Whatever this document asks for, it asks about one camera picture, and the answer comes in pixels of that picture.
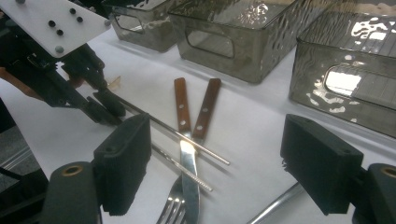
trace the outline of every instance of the black mechanical part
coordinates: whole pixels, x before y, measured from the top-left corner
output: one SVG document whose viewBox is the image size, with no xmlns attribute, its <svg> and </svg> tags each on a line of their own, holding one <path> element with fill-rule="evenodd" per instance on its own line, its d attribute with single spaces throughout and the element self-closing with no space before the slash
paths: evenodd
<svg viewBox="0 0 396 224">
<path fill-rule="evenodd" d="M 34 90 L 50 106 L 81 109 L 94 122 L 120 124 L 117 115 L 110 114 L 92 98 L 82 97 L 56 72 L 56 63 L 61 61 L 64 63 L 63 69 L 71 77 L 83 78 L 93 88 L 106 91 L 107 83 L 103 75 L 105 64 L 87 44 L 62 59 L 55 59 L 14 21 L 8 20 L 5 26 L 0 27 L 0 64 L 10 74 Z M 117 109 L 111 108 L 110 104 L 107 104 L 107 108 L 120 111 L 120 103 L 111 105 L 116 105 Z"/>
<path fill-rule="evenodd" d="M 92 165 L 87 161 L 66 164 L 49 180 L 41 224 L 102 223 Z"/>
<path fill-rule="evenodd" d="M 125 116 L 125 107 L 114 97 L 114 95 L 106 90 L 95 92 L 93 96 L 114 116 Z"/>
<path fill-rule="evenodd" d="M 363 154 L 313 120 L 287 115 L 281 157 L 324 215 L 344 214 L 355 224 L 396 223 L 396 167 L 361 168 Z"/>
<path fill-rule="evenodd" d="M 1 192 L 0 223 L 38 223 L 48 183 L 39 169 Z"/>
<path fill-rule="evenodd" d="M 93 156 L 53 172 L 41 224 L 101 223 L 100 205 L 111 216 L 126 214 L 151 156 L 149 114 L 125 120 Z"/>
<path fill-rule="evenodd" d="M 280 156 L 323 214 L 345 213 L 363 154 L 314 121 L 287 115 Z"/>
<path fill-rule="evenodd" d="M 151 156 L 149 114 L 125 120 L 93 155 L 92 164 L 104 211 L 111 216 L 125 215 Z"/>
</svg>

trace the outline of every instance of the robotic arm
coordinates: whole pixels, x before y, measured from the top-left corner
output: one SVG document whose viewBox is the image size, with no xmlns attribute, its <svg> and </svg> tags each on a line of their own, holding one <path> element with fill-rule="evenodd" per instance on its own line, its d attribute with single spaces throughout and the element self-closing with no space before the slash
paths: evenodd
<svg viewBox="0 0 396 224">
<path fill-rule="evenodd" d="M 84 35 L 84 38 L 78 35 L 74 37 L 71 34 L 65 39 L 63 35 L 66 30 L 52 29 L 52 26 L 56 26 L 55 21 L 48 21 L 46 27 L 42 28 L 44 35 L 38 34 L 37 29 L 39 30 L 39 28 L 33 27 L 35 30 L 30 31 L 30 26 L 25 25 L 25 18 L 20 18 L 20 15 L 24 13 L 23 15 L 26 16 L 26 14 L 31 13 L 34 18 L 38 14 L 40 20 L 48 17 L 45 14 L 41 17 L 41 12 L 39 11 L 35 14 L 35 6 L 44 3 L 60 5 L 59 9 L 61 11 L 72 11 L 74 9 L 75 14 L 79 13 L 78 17 L 73 16 L 72 12 L 69 13 L 72 25 L 68 26 L 70 27 L 68 33 L 73 30 L 81 32 L 78 29 L 84 29 L 84 27 L 74 27 L 75 24 L 73 22 L 84 20 L 83 18 L 87 18 L 86 23 L 96 22 L 96 17 L 90 15 L 91 12 L 89 10 L 68 1 L 4 1 L 0 3 L 0 8 L 6 13 L 11 13 L 7 15 L 14 20 L 9 19 L 0 27 L 0 63 L 10 74 L 34 90 L 48 105 L 80 109 L 94 122 L 101 124 L 120 124 L 118 117 L 124 116 L 125 110 L 118 101 L 111 97 L 111 94 L 108 94 L 107 83 L 103 74 L 105 64 L 85 43 L 87 37 L 98 34 Z M 58 39 L 48 38 L 48 35 L 56 35 L 54 37 L 58 37 Z M 54 50 L 49 50 L 48 45 L 50 44 L 52 46 L 59 45 Z M 57 73 L 58 63 L 64 64 L 62 69 L 70 77 L 82 78 L 94 89 L 98 90 L 94 96 L 102 104 L 100 105 L 91 97 L 86 99 L 81 96 L 70 83 Z"/>
</svg>

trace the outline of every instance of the white table surface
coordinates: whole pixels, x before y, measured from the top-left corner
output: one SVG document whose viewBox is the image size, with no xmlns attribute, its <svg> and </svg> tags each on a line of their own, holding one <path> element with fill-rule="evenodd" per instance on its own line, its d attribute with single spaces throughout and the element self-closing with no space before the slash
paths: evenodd
<svg viewBox="0 0 396 224">
<path fill-rule="evenodd" d="M 295 49 L 261 84 L 251 85 L 182 60 L 176 46 L 159 53 L 120 41 L 113 30 L 89 44 L 106 63 L 106 79 L 121 76 L 120 86 L 114 90 L 117 95 L 174 128 L 177 127 L 174 79 L 186 78 L 194 125 L 208 80 L 221 78 L 205 146 L 231 165 L 223 165 L 204 153 L 197 159 L 199 176 L 214 188 L 212 192 L 201 190 L 200 223 L 247 223 L 296 182 L 283 170 L 279 156 L 287 113 L 315 120 L 363 152 L 363 168 L 375 162 L 396 163 L 395 139 L 289 100 Z M 89 85 L 78 91 L 85 96 L 93 92 Z M 48 177 L 69 162 L 91 161 L 92 152 L 114 130 L 92 122 L 79 110 L 52 108 L 29 98 L 3 80 L 0 96 Z M 175 138 L 151 130 L 152 141 L 178 158 Z M 129 212 L 123 217 L 103 213 L 104 223 L 155 223 L 179 174 L 179 170 L 153 152 Z M 273 214 L 267 223 L 351 223 L 353 210 L 350 206 L 347 215 L 325 217 L 304 193 Z"/>
</svg>

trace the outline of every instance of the metal utensil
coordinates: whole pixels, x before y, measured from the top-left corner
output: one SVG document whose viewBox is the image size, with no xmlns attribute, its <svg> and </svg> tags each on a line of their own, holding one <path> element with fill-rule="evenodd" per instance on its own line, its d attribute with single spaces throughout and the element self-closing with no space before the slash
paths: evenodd
<svg viewBox="0 0 396 224">
<path fill-rule="evenodd" d="M 247 224 L 259 224 L 263 223 L 265 219 L 271 216 L 277 209 L 282 205 L 287 203 L 289 200 L 304 192 L 303 186 L 300 183 L 295 183 L 289 189 L 287 189 L 283 194 L 277 197 L 273 202 L 268 204 L 264 210 L 262 210 L 257 216 L 251 219 Z"/>
<path fill-rule="evenodd" d="M 122 103 L 125 107 L 125 109 L 131 113 L 145 113 L 145 111 L 143 111 L 142 109 L 140 109 L 139 107 L 132 105 L 131 103 L 129 103 L 128 101 L 120 98 L 118 95 L 114 94 L 111 92 L 111 94 L 114 96 L 115 99 L 117 99 L 118 101 L 120 101 L 120 103 Z M 149 118 L 154 121 L 155 123 L 157 123 L 158 125 L 162 126 L 166 131 L 168 131 L 169 133 L 174 134 L 175 136 L 179 137 L 179 138 L 183 138 L 184 140 L 186 140 L 187 142 L 189 142 L 190 144 L 193 144 L 195 146 L 195 148 L 198 148 L 200 150 L 202 150 L 203 152 L 205 152 L 206 154 L 208 154 L 209 156 L 213 157 L 214 159 L 221 161 L 222 163 L 226 164 L 226 165 L 230 165 L 230 162 L 225 160 L 224 158 L 222 158 L 220 155 L 214 153 L 213 151 L 209 150 L 206 147 L 201 146 L 200 144 L 195 143 L 194 141 L 192 141 L 190 138 L 184 136 L 182 133 L 176 131 L 174 128 L 170 127 L 169 125 L 163 123 L 162 121 L 160 121 L 159 119 L 156 119 L 154 117 L 152 117 L 151 115 L 149 115 Z"/>
<path fill-rule="evenodd" d="M 183 109 L 183 108 L 185 108 L 185 106 L 188 108 L 187 93 L 185 91 L 186 90 L 185 80 L 180 79 L 177 81 L 176 84 L 177 84 L 176 90 L 181 91 L 180 95 L 177 97 L 177 110 Z M 205 140 L 205 136 L 207 133 L 207 127 L 208 127 L 209 121 L 211 119 L 211 115 L 212 115 L 213 108 L 214 108 L 214 105 L 215 105 L 215 102 L 217 99 L 217 95 L 219 93 L 220 84 L 221 84 L 220 79 L 212 78 L 209 80 L 209 84 L 206 89 L 205 99 L 201 106 L 201 111 L 198 116 L 194 131 L 192 133 L 192 136 L 195 137 L 194 140 L 200 141 L 201 143 L 203 143 Z M 189 129 L 188 126 L 190 126 L 190 116 L 188 114 L 185 114 L 186 111 L 180 111 L 180 112 L 179 112 L 180 115 L 177 115 L 177 116 L 178 116 L 178 119 L 180 120 L 179 126 L 181 125 L 182 127 L 179 127 L 179 129 L 180 130 L 183 130 L 183 128 L 186 129 L 184 125 L 186 125 L 186 123 L 187 123 L 186 130 L 188 130 Z M 195 154 L 195 150 L 194 150 L 193 146 L 185 145 L 185 146 L 181 146 L 181 147 L 182 148 L 187 147 L 188 148 L 187 150 L 190 150 Z M 168 207 L 171 206 L 170 203 L 172 203 L 172 200 L 168 200 L 164 209 L 163 209 L 163 213 L 160 216 L 160 219 L 157 222 L 157 224 L 159 224 L 159 223 L 180 223 L 181 221 L 184 221 L 186 219 L 187 219 L 187 223 L 189 223 L 189 224 L 197 223 L 198 216 L 199 216 L 199 189 L 196 191 L 195 186 L 192 186 L 192 190 L 193 190 L 192 195 L 187 193 L 187 196 L 186 196 L 185 190 L 191 190 L 190 189 L 191 184 L 194 184 L 196 186 L 196 188 L 198 187 L 195 183 L 188 182 L 187 183 L 188 189 L 183 189 L 183 187 L 181 188 L 181 190 L 183 191 L 183 195 L 184 195 L 183 208 L 179 209 L 179 207 L 175 207 L 174 209 L 177 210 L 178 212 L 172 212 L 172 213 L 166 212 L 169 209 Z"/>
<path fill-rule="evenodd" d="M 183 188 L 181 187 L 180 175 L 169 192 L 168 199 L 157 224 L 185 223 L 185 213 L 186 210 L 184 209 Z"/>
<path fill-rule="evenodd" d="M 184 136 L 191 138 L 189 102 L 187 100 L 186 80 L 183 77 L 175 79 L 175 96 L 178 131 Z M 192 144 L 184 141 L 184 139 L 180 140 L 180 162 L 186 169 L 197 175 L 195 153 L 196 151 Z M 181 186 L 185 199 L 187 223 L 197 223 L 200 203 L 199 187 L 184 174 L 181 174 Z"/>
<path fill-rule="evenodd" d="M 155 144 L 151 144 L 151 148 L 158 152 L 161 156 L 166 158 L 168 161 L 172 162 L 176 166 L 177 169 L 179 169 L 182 173 L 187 175 L 189 178 L 191 178 L 195 183 L 199 184 L 202 188 L 207 189 L 209 191 L 212 191 L 213 189 L 206 184 L 206 182 L 202 179 L 200 179 L 198 176 L 187 170 L 184 166 L 182 166 L 180 163 L 178 163 L 174 158 L 169 156 L 166 152 L 161 150 L 159 147 L 157 147 Z"/>
</svg>

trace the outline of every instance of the white plastic plate with holes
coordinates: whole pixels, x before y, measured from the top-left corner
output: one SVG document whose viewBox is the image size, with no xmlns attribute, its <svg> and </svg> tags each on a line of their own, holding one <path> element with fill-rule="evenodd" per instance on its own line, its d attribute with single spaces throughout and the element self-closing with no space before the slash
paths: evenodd
<svg viewBox="0 0 396 224">
<path fill-rule="evenodd" d="M 7 0 L 0 8 L 55 58 L 110 28 L 106 18 L 67 0 Z"/>
</svg>

